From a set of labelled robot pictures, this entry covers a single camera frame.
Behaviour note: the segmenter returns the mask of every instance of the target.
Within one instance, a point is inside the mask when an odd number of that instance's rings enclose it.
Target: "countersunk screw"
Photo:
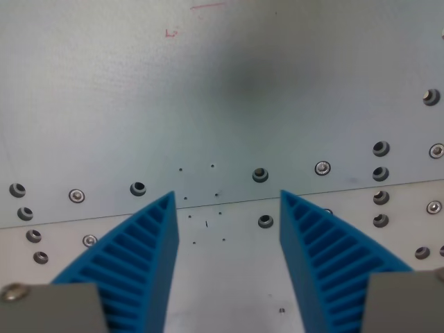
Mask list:
[[[85,200],[85,194],[79,189],[69,191],[68,197],[73,203],[82,203]]]
[[[442,157],[444,155],[444,145],[434,144],[429,150],[429,155],[434,159]]]
[[[427,213],[438,214],[441,211],[442,205],[439,201],[432,201],[427,205]]]
[[[4,286],[1,290],[1,300],[4,302],[15,302],[29,293],[29,287],[22,283],[12,283]]]
[[[320,161],[316,164],[314,167],[314,172],[316,172],[317,175],[325,176],[330,172],[330,163],[327,161]]]
[[[92,234],[87,234],[85,237],[83,237],[83,245],[87,248],[90,248],[95,243],[97,243],[97,238]]]

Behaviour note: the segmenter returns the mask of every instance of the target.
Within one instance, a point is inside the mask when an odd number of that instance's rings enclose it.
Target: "small hole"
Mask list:
[[[376,145],[373,146],[373,150],[380,151],[382,147],[384,147],[384,144],[381,141],[379,141]]]
[[[376,169],[373,171],[373,174],[374,174],[375,176],[379,176],[379,175],[381,175],[381,173],[382,173],[382,167],[376,168]]]
[[[141,191],[145,188],[145,185],[143,185],[141,182],[135,182],[134,187],[135,187],[135,189],[138,189],[139,191]]]

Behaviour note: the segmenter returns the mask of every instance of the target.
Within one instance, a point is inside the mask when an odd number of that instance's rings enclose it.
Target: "metal surface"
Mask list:
[[[414,269],[425,270],[443,265],[444,215],[425,210],[432,200],[443,202],[443,187],[444,181],[422,182],[304,198],[330,208]],[[373,202],[377,190],[391,195],[384,206]],[[381,213],[390,217],[390,223],[375,228],[373,218]],[[267,230],[257,225],[265,214],[275,221]],[[13,260],[0,256],[0,285],[51,281],[87,250],[82,243],[86,234],[100,239],[126,217],[40,225],[38,230],[44,237],[39,244],[24,237],[28,227],[0,230],[2,248],[14,253]],[[279,245],[278,199],[181,209],[178,221],[180,246],[166,333],[303,332]],[[422,246],[430,249],[430,256],[418,260],[414,254]],[[36,250],[44,250],[51,260],[35,264],[32,256]]]
[[[85,200],[85,194],[79,189],[69,191],[68,197],[73,203],[82,203]]]
[[[26,239],[31,243],[38,243],[42,240],[42,235],[37,230],[28,230],[26,232]]]
[[[325,176],[330,172],[331,166],[329,162],[321,161],[316,164],[314,171],[316,175]]]
[[[14,182],[31,224],[372,187],[381,139],[385,185],[444,178],[441,0],[207,4],[0,3],[1,227],[25,224]]]
[[[444,332],[443,298],[436,271],[374,274],[361,333]]]
[[[95,243],[97,243],[97,238],[92,234],[87,234],[85,237],[83,237],[82,242],[84,246],[90,248]]]
[[[24,287],[28,294],[19,302],[0,302],[2,333],[110,332],[94,284]]]
[[[434,200],[427,205],[427,213],[438,214],[441,211],[441,208],[441,202]]]
[[[431,158],[440,158],[444,155],[444,145],[442,144],[434,144],[429,151],[429,155]]]
[[[15,302],[29,294],[29,287],[22,283],[11,283],[0,290],[0,298],[4,302]]]

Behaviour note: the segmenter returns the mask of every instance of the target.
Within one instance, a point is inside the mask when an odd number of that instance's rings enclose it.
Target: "red marking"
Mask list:
[[[168,37],[175,37],[178,34],[176,30],[173,31],[173,33],[168,33],[168,29],[165,29],[165,38]]]
[[[222,5],[225,5],[225,2],[210,3],[208,5],[194,6],[194,7],[191,7],[190,10],[208,8],[208,7],[216,7],[216,6],[222,6]]]

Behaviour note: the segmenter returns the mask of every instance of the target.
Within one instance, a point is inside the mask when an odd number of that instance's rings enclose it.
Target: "white panel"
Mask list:
[[[444,181],[384,187],[381,189],[391,198],[383,206],[373,203],[376,189],[305,198],[330,208],[408,265],[423,270],[444,266],[444,257],[439,254],[444,246],[444,212],[426,212],[428,202],[444,203],[443,187]],[[272,228],[265,230],[257,225],[263,214],[274,218]],[[385,228],[373,225],[373,217],[378,214],[389,216]],[[0,284],[50,282],[86,249],[82,244],[84,235],[100,238],[126,217],[33,226],[43,237],[38,244],[26,240],[30,228],[0,230]],[[181,209],[178,222],[180,246],[165,332],[302,332],[278,239],[278,199]],[[414,256],[421,246],[431,250],[427,259]],[[33,261],[33,253],[38,250],[48,254],[47,264]],[[279,308],[285,313],[279,314]]]
[[[21,206],[36,224],[129,214],[172,189],[192,207],[371,187],[377,167],[388,185],[444,178],[428,156],[444,112],[422,102],[444,92],[442,0],[208,4],[0,2],[0,226],[25,225]]]

